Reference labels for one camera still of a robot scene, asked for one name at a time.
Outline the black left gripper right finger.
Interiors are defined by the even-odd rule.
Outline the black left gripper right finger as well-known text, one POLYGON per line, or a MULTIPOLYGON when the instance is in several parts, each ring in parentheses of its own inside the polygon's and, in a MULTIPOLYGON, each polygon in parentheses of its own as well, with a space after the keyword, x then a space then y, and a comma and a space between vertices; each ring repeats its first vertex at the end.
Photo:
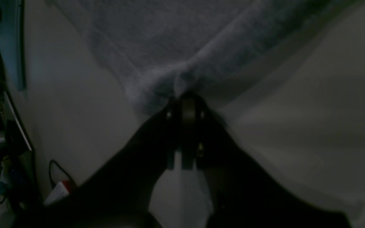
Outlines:
POLYGON ((182 167, 204 174, 213 204, 207 228, 350 228, 346 215, 313 206, 243 151, 200 96, 181 98, 182 167))

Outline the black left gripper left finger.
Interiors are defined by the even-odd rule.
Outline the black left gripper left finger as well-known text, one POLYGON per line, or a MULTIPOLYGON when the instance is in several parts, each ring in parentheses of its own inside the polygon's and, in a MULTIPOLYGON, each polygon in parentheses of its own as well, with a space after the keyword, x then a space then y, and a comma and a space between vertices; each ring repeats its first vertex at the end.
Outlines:
POLYGON ((24 211, 14 228, 155 228, 149 211, 156 182, 174 167, 180 102, 148 119, 90 179, 67 197, 24 211))

